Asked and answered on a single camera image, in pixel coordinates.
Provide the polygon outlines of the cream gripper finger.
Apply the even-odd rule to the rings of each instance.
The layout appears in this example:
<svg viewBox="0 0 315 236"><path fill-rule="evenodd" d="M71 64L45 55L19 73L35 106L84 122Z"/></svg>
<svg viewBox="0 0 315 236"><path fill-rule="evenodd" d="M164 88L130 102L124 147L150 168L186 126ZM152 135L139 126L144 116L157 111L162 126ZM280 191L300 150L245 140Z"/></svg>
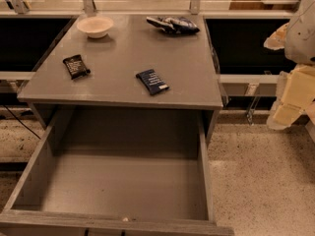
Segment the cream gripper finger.
<svg viewBox="0 0 315 236"><path fill-rule="evenodd" d="M267 125L273 130L283 130L290 127L314 101L315 67L297 64L289 73L280 72L276 97Z"/></svg>
<svg viewBox="0 0 315 236"><path fill-rule="evenodd" d="M264 47L271 50L284 49L288 24L284 24L274 31L264 42Z"/></svg>

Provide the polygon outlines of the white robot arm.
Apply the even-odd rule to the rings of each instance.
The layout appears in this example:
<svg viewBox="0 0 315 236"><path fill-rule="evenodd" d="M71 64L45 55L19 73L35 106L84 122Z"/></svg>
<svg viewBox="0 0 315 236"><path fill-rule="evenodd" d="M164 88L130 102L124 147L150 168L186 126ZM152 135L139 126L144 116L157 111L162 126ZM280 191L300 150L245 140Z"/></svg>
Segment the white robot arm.
<svg viewBox="0 0 315 236"><path fill-rule="evenodd" d="M286 59L295 63L290 72L280 72L276 101L267 125L274 130L290 127L315 99L315 0L301 0L287 24L274 31L264 42L271 50L284 50Z"/></svg>

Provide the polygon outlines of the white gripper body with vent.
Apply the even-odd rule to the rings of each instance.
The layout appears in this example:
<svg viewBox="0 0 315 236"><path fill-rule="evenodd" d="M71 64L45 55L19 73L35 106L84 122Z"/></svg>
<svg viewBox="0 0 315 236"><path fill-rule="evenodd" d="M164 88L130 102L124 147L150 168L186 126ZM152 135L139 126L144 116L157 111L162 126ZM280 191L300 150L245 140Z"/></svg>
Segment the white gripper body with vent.
<svg viewBox="0 0 315 236"><path fill-rule="evenodd" d="M287 59L300 64L315 64L315 0L302 0L291 17L284 44Z"/></svg>

